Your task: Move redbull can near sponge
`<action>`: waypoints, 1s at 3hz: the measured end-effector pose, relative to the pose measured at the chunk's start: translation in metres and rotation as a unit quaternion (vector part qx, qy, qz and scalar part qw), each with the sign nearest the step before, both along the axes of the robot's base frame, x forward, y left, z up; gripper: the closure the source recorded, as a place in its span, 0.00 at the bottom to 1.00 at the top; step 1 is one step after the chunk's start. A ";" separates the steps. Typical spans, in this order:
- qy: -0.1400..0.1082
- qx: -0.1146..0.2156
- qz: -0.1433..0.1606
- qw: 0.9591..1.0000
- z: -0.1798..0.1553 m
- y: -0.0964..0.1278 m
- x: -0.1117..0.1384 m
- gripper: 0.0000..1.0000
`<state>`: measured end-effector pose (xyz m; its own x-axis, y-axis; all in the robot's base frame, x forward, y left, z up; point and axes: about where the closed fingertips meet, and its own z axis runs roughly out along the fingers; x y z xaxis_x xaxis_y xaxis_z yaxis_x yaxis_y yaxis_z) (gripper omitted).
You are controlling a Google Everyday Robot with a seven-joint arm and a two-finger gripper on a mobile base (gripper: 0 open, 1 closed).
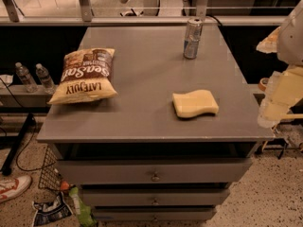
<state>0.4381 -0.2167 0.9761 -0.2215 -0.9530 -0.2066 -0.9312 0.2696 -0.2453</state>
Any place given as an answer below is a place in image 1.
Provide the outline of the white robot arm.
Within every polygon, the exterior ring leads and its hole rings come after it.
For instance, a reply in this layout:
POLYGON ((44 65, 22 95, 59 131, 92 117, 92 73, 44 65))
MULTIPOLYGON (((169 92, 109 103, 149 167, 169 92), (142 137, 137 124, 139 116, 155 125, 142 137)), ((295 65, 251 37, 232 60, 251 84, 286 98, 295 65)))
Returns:
POLYGON ((258 43, 257 51, 276 53, 280 61, 288 64, 285 71, 269 77, 258 111, 258 124, 272 128, 281 120, 301 118, 301 113, 289 110, 303 98, 303 0, 281 26, 258 43))

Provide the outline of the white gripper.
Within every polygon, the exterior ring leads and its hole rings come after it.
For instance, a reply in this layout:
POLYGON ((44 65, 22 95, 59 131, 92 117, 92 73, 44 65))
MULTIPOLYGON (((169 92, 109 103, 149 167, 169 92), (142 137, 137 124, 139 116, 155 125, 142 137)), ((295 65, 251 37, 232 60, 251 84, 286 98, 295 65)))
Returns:
MULTIPOLYGON (((280 27, 273 30, 257 45, 262 53, 277 52, 280 27)), ((258 110, 258 124, 266 129, 280 123, 283 116, 303 98, 303 67, 290 65, 285 71, 275 71, 269 78, 266 97, 258 110)))

